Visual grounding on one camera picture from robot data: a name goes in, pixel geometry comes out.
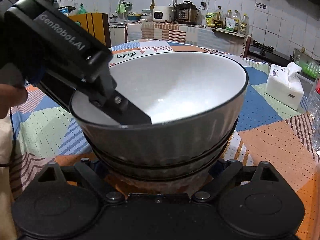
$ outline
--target green plastic bag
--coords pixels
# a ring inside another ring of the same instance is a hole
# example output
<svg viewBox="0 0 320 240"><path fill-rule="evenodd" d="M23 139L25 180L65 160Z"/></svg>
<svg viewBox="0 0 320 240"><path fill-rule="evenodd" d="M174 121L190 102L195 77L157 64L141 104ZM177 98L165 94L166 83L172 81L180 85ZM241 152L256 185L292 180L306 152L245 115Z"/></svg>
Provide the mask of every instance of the green plastic bag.
<svg viewBox="0 0 320 240"><path fill-rule="evenodd" d="M80 9L78 10L77 14L84 14L87 13L87 11L83 8L83 3L80 4Z"/></svg>

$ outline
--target pressure cooker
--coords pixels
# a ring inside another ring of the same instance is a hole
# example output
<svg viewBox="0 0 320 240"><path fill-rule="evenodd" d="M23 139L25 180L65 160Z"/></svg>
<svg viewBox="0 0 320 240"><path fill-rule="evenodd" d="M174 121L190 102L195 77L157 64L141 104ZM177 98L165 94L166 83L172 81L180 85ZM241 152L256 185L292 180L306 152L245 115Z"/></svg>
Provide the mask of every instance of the pressure cooker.
<svg viewBox="0 0 320 240"><path fill-rule="evenodd" d="M185 0L184 3L178 5L178 23L196 24L198 11L192 2Z"/></svg>

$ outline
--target tissue pack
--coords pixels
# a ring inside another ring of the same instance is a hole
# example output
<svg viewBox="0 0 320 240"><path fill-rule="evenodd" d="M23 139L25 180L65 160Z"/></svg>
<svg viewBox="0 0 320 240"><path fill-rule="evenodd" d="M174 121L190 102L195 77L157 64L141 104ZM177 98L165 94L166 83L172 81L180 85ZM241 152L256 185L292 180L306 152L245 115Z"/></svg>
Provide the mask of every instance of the tissue pack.
<svg viewBox="0 0 320 240"><path fill-rule="evenodd" d="M298 109L303 97L300 79L296 76L301 67L291 62L287 67L272 64L266 85L266 93L281 103Z"/></svg>

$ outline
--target plastic basket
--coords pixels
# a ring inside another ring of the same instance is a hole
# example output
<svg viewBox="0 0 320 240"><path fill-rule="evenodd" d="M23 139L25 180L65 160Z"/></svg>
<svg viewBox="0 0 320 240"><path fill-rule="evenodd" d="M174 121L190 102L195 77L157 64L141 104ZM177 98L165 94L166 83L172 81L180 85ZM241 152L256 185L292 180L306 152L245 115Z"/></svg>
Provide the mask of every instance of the plastic basket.
<svg viewBox="0 0 320 240"><path fill-rule="evenodd" d="M313 79L317 78L320 63L298 49L294 49L293 56L293 62L302 68L302 73Z"/></svg>

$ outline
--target tiled wall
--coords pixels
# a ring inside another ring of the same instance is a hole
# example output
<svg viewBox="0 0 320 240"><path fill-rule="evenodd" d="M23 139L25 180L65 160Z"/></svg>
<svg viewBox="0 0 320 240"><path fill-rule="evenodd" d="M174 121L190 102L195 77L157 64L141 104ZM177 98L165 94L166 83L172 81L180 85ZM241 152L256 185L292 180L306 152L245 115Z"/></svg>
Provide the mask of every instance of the tiled wall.
<svg viewBox="0 0 320 240"><path fill-rule="evenodd" d="M126 0L132 2L132 11L141 12L148 9L151 0ZM207 1L208 11L200 10L202 24L204 15L213 12L217 6L222 6L226 13L228 9L238 10L241 16L249 16L249 32L253 39L267 46L273 46L277 51L292 55L293 48L306 48L313 58L320 58L320 10L307 0L191 0L197 8L202 1ZM81 2L87 11L115 13L118 0L61 0L63 5ZM255 6L256 2L265 4L266 9ZM156 5L169 5L172 0L155 0Z"/></svg>

